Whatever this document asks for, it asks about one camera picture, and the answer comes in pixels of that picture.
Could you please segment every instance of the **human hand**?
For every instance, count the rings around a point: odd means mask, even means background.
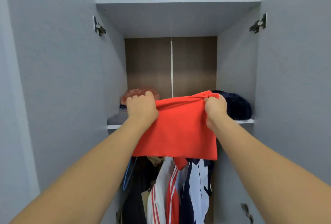
[[[226,100],[220,95],[219,99],[215,97],[205,98],[205,111],[207,113],[207,127],[215,132],[216,125],[219,119],[228,119],[229,116],[226,113]]]
[[[129,118],[135,119],[146,127],[150,127],[159,116],[153,93],[150,91],[147,91],[145,95],[128,97],[126,107]]]

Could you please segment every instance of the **brown wooden back panel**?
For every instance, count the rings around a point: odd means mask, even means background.
[[[171,97],[170,38],[125,39],[128,89],[149,87]]]
[[[172,38],[174,96],[216,89],[217,37]]]

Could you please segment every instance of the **forearm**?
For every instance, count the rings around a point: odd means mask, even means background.
[[[11,224],[99,223],[148,127],[142,120],[129,118],[64,172]]]
[[[331,223],[331,188],[272,151],[230,118],[215,134],[267,223]]]

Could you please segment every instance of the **person's right arm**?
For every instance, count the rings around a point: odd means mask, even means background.
[[[266,223],[331,223],[331,187],[263,145],[226,114],[226,101],[205,99],[216,134]]]

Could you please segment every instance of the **blue hanger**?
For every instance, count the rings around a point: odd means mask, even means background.
[[[138,158],[136,157],[136,159],[135,159],[135,161],[134,161],[134,164],[133,164],[133,167],[132,167],[132,170],[131,170],[131,172],[130,172],[130,174],[129,174],[129,178],[127,179],[127,182],[126,182],[126,176],[127,176],[127,172],[128,172],[128,170],[129,170],[129,167],[130,167],[131,159],[130,159],[130,161],[129,161],[129,164],[127,165],[126,172],[125,172],[125,177],[124,177],[124,182],[123,182],[123,191],[125,191],[127,185],[129,184],[130,177],[131,177],[131,175],[132,175],[132,172],[133,172],[133,169],[134,169],[134,165],[136,164],[137,159],[138,159]]]

